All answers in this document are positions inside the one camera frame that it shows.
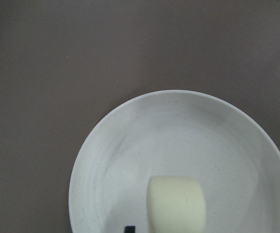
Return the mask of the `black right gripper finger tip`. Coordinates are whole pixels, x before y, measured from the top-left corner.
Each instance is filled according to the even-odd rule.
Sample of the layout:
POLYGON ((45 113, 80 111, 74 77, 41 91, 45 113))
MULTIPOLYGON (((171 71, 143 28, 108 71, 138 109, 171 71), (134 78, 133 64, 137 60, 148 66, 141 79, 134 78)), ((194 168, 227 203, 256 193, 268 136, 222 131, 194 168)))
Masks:
POLYGON ((135 233, 135 226, 125 226, 124 233, 135 233))

